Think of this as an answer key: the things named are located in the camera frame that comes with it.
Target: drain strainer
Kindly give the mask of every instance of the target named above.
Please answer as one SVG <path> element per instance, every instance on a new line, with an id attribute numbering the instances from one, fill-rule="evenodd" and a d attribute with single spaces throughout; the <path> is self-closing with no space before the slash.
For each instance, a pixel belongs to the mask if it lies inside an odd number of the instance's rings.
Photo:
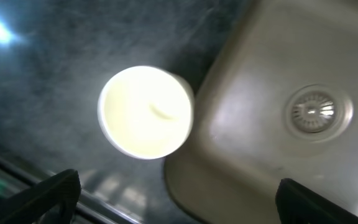
<path id="1" fill-rule="evenodd" d="M 334 100 L 325 93 L 311 92 L 300 96 L 292 108 L 294 125 L 306 133 L 327 130 L 335 119 Z"/>
<path id="2" fill-rule="evenodd" d="M 341 134 L 352 115 L 352 102 L 345 93 L 324 85 L 311 85 L 292 96 L 286 122 L 294 135 L 322 141 Z"/>

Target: dark countertop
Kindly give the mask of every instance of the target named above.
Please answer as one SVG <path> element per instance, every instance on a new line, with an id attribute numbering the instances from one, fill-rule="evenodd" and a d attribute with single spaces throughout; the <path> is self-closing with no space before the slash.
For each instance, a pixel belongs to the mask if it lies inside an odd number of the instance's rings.
<path id="1" fill-rule="evenodd" d="M 115 150 L 96 105 L 117 72 L 152 65 L 197 91 L 247 0 L 0 0 L 0 145 L 142 223 L 193 223 L 170 200 L 163 159 Z"/>

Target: sink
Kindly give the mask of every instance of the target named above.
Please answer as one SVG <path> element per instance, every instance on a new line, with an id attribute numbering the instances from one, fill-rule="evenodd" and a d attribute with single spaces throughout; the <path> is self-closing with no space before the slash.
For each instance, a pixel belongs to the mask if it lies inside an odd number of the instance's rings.
<path id="1" fill-rule="evenodd" d="M 358 1 L 256 1 L 165 161 L 170 195 L 208 223 L 280 223 L 291 178 L 358 216 Z"/>

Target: stainless steel sink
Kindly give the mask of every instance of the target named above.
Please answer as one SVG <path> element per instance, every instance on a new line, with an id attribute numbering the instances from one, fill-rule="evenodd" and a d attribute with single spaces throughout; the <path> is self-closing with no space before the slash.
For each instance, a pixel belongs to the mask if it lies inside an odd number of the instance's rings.
<path id="1" fill-rule="evenodd" d="M 257 1 L 165 163 L 172 197 L 210 223 L 280 223 L 280 179 L 358 216 L 358 1 Z"/>

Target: black object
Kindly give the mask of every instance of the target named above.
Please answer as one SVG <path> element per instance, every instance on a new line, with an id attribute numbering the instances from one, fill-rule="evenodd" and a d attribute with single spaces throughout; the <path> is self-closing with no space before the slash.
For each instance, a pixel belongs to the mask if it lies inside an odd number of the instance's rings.
<path id="1" fill-rule="evenodd" d="M 291 179 L 276 194 L 282 224 L 358 224 L 358 217 Z"/>
<path id="2" fill-rule="evenodd" d="M 31 224 L 42 219 L 53 223 L 70 223 L 81 193 L 75 170 L 65 170 L 0 203 L 0 223 Z M 57 216 L 47 213 L 60 206 Z"/>

